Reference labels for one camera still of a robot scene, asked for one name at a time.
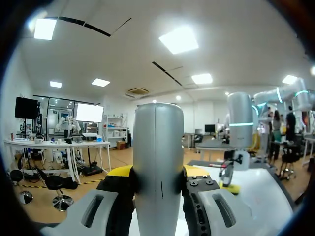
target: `black chair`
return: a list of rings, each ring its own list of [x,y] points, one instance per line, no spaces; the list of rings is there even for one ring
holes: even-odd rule
[[[36,167],[39,176],[49,190],[56,190],[58,196],[53,199],[53,206],[59,211],[66,211],[74,201],[71,197],[63,195],[61,188],[64,185],[64,178],[61,176],[47,176],[41,169]]]
[[[202,143],[203,134],[195,134],[193,138],[193,147],[196,148],[196,143]]]
[[[10,178],[12,181],[16,182],[20,186],[19,182],[23,179],[22,169],[22,157],[18,160],[18,170],[13,170],[10,172]],[[19,200],[23,204],[28,204],[33,200],[33,195],[30,191],[21,191],[19,193]]]
[[[294,162],[297,162],[300,155],[300,145],[287,145],[283,148],[282,164],[280,167],[279,178],[290,180],[290,176],[293,175],[296,178],[294,171]]]

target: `gray cylinder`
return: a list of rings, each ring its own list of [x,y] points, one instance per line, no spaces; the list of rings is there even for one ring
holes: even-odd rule
[[[183,111],[176,105],[152,103],[135,112],[133,168],[141,236],[174,236],[183,171]]]
[[[230,144],[246,148],[252,144],[252,103],[245,92],[235,92],[227,98],[230,113]]]

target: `white robot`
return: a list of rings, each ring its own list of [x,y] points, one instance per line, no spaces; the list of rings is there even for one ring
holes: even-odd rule
[[[315,96],[310,97],[306,90],[304,80],[297,78],[297,80],[290,85],[277,87],[270,91],[257,93],[253,96],[254,103],[260,108],[260,116],[258,121],[262,124],[265,132],[260,136],[260,148],[263,154],[267,152],[268,143],[268,122],[270,118],[267,114],[267,103],[284,103],[297,98],[299,111],[309,111],[313,108]],[[223,187],[228,187],[233,176],[233,169],[245,170],[249,167],[250,156],[246,152],[246,148],[252,144],[252,105],[249,96],[246,93],[233,93],[229,95],[228,108],[230,113],[230,144],[237,148],[234,156],[227,161],[226,168],[220,174],[223,182]]]

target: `yellow object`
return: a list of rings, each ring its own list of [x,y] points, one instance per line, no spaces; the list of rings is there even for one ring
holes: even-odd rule
[[[107,175],[108,176],[125,176],[125,177],[129,177],[129,173],[130,173],[130,169],[131,168],[132,168],[132,165],[118,167],[118,168],[115,168],[112,171],[110,171]]]
[[[260,138],[259,134],[253,133],[252,134],[252,145],[248,148],[248,151],[258,151],[259,150],[259,144],[260,144]]]
[[[236,184],[230,184],[228,187],[223,187],[222,181],[220,181],[219,186],[222,189],[227,189],[229,192],[233,193],[234,195],[238,195],[241,190],[241,186],[236,185]]]
[[[191,176],[208,176],[209,173],[201,168],[194,167],[194,166],[188,166],[184,165],[184,168],[186,170],[186,174],[188,177]]]

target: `lab equipment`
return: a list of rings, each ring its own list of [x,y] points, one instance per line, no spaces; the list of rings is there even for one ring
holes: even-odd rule
[[[78,103],[76,120],[100,123],[102,122],[103,109],[102,106]]]
[[[61,117],[61,119],[59,120],[59,123],[56,125],[56,129],[60,130],[61,126],[63,124],[67,125],[67,138],[71,139],[71,130],[77,130],[77,132],[79,132],[81,130],[81,127],[79,125],[79,122],[76,121],[76,119],[72,119],[71,116],[69,117]]]

